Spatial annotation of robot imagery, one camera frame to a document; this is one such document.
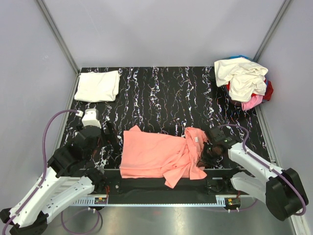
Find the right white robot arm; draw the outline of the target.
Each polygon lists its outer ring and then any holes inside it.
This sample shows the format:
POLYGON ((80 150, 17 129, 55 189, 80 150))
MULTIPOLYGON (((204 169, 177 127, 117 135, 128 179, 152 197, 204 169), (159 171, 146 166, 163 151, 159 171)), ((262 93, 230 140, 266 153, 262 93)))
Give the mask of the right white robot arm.
POLYGON ((204 144, 199 165, 203 166, 215 157, 226 154, 229 159, 244 168, 232 169, 222 181, 224 192, 244 192, 264 203, 269 212, 284 221, 292 215, 305 214, 309 203, 299 174, 289 168, 284 170, 264 160, 242 142, 233 145, 204 144))

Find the salmon pink t shirt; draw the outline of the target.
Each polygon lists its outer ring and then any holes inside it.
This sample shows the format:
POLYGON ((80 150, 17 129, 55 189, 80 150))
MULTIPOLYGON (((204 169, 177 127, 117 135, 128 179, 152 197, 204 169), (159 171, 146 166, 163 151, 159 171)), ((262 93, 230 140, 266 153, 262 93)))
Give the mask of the salmon pink t shirt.
POLYGON ((124 131, 120 164, 123 179, 164 178, 174 188, 181 178, 202 180, 207 174, 198 167, 208 138, 199 128, 187 127, 184 137, 147 133, 136 125, 124 131))

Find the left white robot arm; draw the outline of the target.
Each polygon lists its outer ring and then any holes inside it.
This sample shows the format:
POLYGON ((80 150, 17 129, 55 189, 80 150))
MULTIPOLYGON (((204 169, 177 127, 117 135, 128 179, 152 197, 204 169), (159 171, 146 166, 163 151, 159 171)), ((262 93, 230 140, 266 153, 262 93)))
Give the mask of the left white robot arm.
POLYGON ((90 193, 100 194, 108 187, 104 174, 94 167, 83 169, 104 146, 118 147, 116 130, 84 126, 73 140, 55 150, 47 168, 27 195, 14 207, 1 210, 5 227, 12 235, 41 235, 64 209, 90 193))

